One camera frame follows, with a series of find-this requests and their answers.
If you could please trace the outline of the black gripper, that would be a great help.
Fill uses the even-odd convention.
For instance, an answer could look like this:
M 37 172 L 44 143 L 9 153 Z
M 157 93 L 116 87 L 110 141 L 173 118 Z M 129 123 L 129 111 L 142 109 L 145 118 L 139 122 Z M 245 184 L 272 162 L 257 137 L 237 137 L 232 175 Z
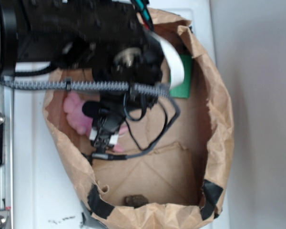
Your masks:
M 163 50 L 156 34 L 143 31 L 139 35 L 92 33 L 87 42 L 96 42 L 96 54 L 89 59 L 95 82 L 127 82 L 126 92 L 104 90 L 100 101 L 86 102 L 83 113 L 90 118 L 89 131 L 115 133 L 130 111 L 146 110 L 157 103 L 157 98 L 133 89 L 135 83 L 154 86 L 162 79 Z

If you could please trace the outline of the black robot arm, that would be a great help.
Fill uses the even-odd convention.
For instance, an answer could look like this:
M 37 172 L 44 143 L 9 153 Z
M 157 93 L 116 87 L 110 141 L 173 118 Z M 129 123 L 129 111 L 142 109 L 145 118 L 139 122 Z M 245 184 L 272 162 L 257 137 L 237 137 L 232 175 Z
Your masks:
M 130 88 L 100 90 L 99 102 L 82 104 L 83 115 L 112 121 L 113 129 L 131 111 L 145 115 L 158 98 L 135 84 L 159 83 L 164 58 L 147 3 L 0 0 L 0 83 L 6 76 L 90 69 L 97 82 L 126 82 Z

